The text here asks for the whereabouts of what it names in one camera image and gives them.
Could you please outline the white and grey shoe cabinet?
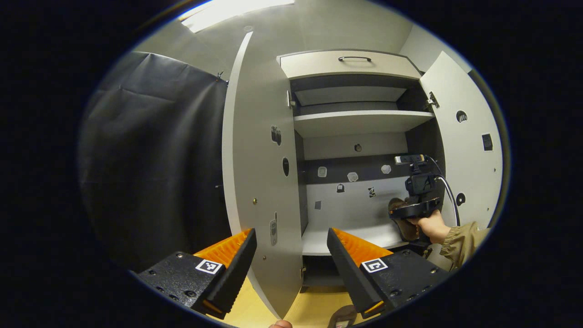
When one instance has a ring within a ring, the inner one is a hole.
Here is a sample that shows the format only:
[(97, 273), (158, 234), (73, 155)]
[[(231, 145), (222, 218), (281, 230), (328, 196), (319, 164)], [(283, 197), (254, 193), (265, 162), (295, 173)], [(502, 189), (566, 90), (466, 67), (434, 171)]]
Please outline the white and grey shoe cabinet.
[[(424, 110), (427, 97), (420, 80), (377, 75), (289, 79), (290, 91), (297, 102), (293, 118), (362, 110), (428, 112)], [(395, 87), (406, 91), (396, 102), (334, 102), (311, 106), (302, 106), (294, 93), (327, 87)], [(410, 170), (406, 165), (397, 165), (395, 157), (414, 153), (441, 157), (439, 129), (433, 118), (402, 133), (304, 138), (294, 132), (302, 255), (306, 267), (301, 291), (312, 287), (337, 288), (342, 280), (326, 245), (328, 228), (343, 229), (385, 248), (406, 247), (407, 241), (388, 217), (389, 200), (404, 199), (408, 195), (405, 181)]]

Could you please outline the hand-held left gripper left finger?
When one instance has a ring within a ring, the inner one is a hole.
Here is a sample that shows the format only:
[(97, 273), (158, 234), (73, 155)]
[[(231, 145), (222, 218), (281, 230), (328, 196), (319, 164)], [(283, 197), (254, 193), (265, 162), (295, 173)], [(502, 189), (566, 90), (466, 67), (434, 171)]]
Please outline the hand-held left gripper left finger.
[(137, 277), (184, 307), (224, 319), (239, 295), (256, 248), (256, 230), (250, 228), (193, 255), (173, 252)]

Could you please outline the black backdrop cloth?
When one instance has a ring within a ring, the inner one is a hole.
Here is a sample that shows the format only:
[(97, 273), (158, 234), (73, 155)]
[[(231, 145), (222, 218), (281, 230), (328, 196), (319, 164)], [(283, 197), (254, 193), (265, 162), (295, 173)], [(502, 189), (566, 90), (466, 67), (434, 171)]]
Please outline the black backdrop cloth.
[[(229, 80), (133, 52), (90, 100), (78, 151), (81, 189), (98, 237), (124, 267), (138, 272), (171, 251), (196, 252), (235, 235), (221, 160)], [(440, 166), (444, 151), (410, 155), (432, 158), (437, 191), (428, 197), (445, 203), (453, 193)]]

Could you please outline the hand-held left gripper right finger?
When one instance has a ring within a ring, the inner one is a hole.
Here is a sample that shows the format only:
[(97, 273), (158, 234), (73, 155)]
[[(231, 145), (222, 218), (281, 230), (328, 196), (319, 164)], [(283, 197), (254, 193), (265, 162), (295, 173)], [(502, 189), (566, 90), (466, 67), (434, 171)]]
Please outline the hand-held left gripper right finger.
[(327, 231), (327, 248), (364, 319), (395, 312), (450, 277), (410, 249), (389, 251), (333, 227)]

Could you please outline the white shoe cabinet door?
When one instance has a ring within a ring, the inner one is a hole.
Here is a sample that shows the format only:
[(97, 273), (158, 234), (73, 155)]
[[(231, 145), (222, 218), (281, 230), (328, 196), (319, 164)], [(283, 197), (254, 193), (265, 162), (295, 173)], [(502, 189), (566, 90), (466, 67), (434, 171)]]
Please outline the white shoe cabinet door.
[(271, 41), (246, 33), (225, 96), (221, 160), (232, 233), (253, 228), (248, 278), (283, 319), (302, 286), (302, 235), (289, 79)]
[(503, 153), (498, 127), (485, 96), (468, 73), (441, 52), (421, 77), (434, 109), (443, 141), (445, 179), (452, 190), (443, 218), (448, 226), (476, 222), (489, 226), (500, 197)]

